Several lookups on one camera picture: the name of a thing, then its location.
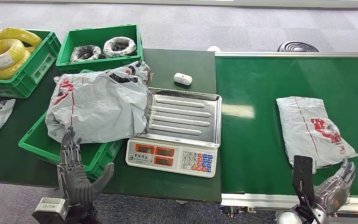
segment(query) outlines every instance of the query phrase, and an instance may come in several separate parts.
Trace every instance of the robotic arm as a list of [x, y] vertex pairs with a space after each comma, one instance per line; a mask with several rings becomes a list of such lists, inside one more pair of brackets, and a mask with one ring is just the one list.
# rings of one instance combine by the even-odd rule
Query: robotic arm
[[328, 216], [346, 204], [355, 178], [355, 164], [344, 158], [333, 176], [313, 187], [312, 159], [295, 156], [294, 161], [293, 187], [300, 204], [280, 214], [277, 224], [328, 224]]
[[62, 199], [42, 198], [32, 214], [40, 224], [98, 224], [92, 202], [113, 176], [114, 163], [108, 163], [93, 183], [87, 178], [80, 152], [81, 138], [76, 142], [70, 126], [61, 142], [61, 162], [57, 165]]

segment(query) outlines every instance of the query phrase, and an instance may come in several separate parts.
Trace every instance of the white computer mouse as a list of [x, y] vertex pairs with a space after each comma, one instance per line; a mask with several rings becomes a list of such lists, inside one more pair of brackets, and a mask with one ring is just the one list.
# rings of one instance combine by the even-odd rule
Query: white computer mouse
[[183, 85], [190, 85], [191, 82], [193, 81], [193, 78], [191, 76], [178, 72], [173, 76], [173, 80]]

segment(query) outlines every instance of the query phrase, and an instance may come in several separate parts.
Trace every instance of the scale keypad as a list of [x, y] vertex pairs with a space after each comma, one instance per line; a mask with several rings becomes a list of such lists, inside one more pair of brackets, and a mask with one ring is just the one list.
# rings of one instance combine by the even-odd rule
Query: scale keypad
[[210, 173], [212, 171], [212, 161], [213, 155], [211, 154], [184, 151], [182, 155], [182, 169]]

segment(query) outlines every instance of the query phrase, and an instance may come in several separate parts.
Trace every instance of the stainless steel tray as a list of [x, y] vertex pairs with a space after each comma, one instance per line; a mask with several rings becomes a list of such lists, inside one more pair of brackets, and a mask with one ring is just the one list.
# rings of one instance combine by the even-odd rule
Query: stainless steel tray
[[149, 88], [146, 133], [137, 137], [202, 147], [220, 146], [221, 96]]

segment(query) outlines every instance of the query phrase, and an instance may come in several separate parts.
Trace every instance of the gray plastic mailer bag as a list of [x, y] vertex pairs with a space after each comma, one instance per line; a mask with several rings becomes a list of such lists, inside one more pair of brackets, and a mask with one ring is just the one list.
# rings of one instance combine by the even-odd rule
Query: gray plastic mailer bag
[[60, 142], [65, 130], [73, 126], [82, 143], [104, 143], [142, 133], [150, 72], [139, 61], [113, 70], [56, 78], [45, 120], [48, 135]]
[[276, 99], [276, 103], [291, 165], [295, 155], [313, 158], [317, 168], [340, 163], [344, 157], [358, 156], [327, 116], [323, 100], [286, 97]]

